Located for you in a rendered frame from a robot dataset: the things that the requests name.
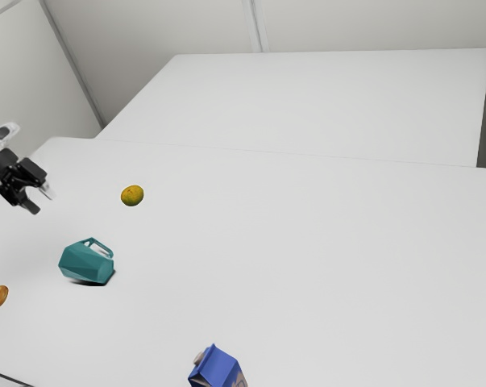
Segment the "blue carton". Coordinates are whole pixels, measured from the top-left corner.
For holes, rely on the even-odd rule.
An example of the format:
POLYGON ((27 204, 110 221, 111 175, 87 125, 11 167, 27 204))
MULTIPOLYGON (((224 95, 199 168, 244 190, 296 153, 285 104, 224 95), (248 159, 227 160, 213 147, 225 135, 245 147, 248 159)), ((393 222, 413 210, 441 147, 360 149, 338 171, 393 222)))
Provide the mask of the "blue carton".
POLYGON ((239 362, 214 343, 199 352, 193 364, 190 387, 248 387, 239 362))

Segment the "teal faceted mug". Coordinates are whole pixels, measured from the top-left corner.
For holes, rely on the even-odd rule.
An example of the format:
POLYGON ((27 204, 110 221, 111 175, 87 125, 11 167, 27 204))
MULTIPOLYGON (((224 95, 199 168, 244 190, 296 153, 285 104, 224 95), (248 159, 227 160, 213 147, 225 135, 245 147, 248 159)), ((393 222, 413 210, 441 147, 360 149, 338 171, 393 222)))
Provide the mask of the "teal faceted mug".
POLYGON ((105 285, 114 274, 114 253, 95 238, 88 238, 67 246, 58 268, 67 277, 105 285))

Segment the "yellow-green round fruit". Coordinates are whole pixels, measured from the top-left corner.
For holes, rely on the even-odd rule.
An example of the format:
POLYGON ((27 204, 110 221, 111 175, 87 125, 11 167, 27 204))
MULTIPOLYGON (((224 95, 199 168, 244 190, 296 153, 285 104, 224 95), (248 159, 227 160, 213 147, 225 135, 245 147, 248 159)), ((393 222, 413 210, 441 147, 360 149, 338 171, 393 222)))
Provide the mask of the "yellow-green round fruit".
POLYGON ((125 206, 137 206, 144 198, 144 190, 139 185, 129 185, 120 194, 121 202, 125 206))

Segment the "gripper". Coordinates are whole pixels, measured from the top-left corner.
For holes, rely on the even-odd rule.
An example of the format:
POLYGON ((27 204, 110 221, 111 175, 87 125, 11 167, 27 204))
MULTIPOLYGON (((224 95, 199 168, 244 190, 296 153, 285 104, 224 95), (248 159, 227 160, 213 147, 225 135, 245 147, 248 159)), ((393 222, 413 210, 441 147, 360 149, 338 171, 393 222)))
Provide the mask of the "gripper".
POLYGON ((2 181, 8 179, 9 173, 15 173, 25 186, 36 187, 47 199, 56 198, 47 180, 48 174, 40 166, 29 157, 19 159, 9 148, 3 148, 0 151, 0 195, 12 206, 22 207, 30 214, 40 212, 40 208, 28 198, 24 186, 16 189, 13 185, 3 184, 2 181))

